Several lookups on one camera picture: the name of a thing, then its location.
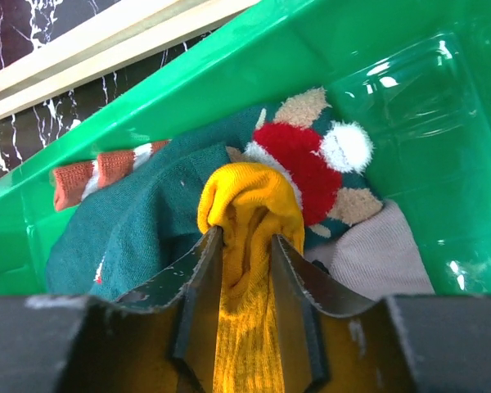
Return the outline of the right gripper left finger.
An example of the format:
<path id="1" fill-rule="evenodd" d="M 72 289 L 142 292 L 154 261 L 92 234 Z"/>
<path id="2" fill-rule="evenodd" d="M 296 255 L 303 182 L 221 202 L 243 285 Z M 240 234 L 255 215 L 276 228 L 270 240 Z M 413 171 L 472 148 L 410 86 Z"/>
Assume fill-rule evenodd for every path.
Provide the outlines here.
<path id="1" fill-rule="evenodd" d="M 210 392 L 223 232 L 109 302 L 0 296 L 0 392 Z"/>

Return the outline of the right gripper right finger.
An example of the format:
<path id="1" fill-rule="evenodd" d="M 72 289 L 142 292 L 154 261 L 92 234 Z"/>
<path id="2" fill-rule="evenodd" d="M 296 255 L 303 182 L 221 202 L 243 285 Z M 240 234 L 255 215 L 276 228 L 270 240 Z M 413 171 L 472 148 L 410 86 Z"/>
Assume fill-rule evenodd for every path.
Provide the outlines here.
<path id="1" fill-rule="evenodd" d="M 491 392 L 491 296 L 369 300 L 272 239 L 288 392 Z"/>

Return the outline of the dark teal sock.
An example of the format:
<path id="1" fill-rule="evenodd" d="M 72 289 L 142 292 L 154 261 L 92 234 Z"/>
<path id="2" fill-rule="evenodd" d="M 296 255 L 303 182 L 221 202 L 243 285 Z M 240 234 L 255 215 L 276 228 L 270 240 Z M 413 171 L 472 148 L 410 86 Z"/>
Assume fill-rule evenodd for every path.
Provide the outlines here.
<path id="1" fill-rule="evenodd" d="M 87 196 L 51 249 L 46 288 L 113 301 L 180 258 L 199 240 L 200 195 L 230 163 L 272 104 L 246 108 L 179 134 L 130 175 Z"/>

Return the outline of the santa character sock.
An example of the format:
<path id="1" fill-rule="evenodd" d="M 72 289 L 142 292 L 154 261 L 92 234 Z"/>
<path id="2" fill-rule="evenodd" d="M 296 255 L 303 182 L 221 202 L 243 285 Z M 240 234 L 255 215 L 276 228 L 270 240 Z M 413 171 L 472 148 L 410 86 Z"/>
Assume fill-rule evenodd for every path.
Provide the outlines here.
<path id="1" fill-rule="evenodd" d="M 364 177 L 372 141 L 358 123 L 335 120 L 325 88 L 247 107 L 235 114 L 232 131 L 232 157 L 272 167 L 293 187 L 306 247 L 336 239 L 382 210 Z"/>

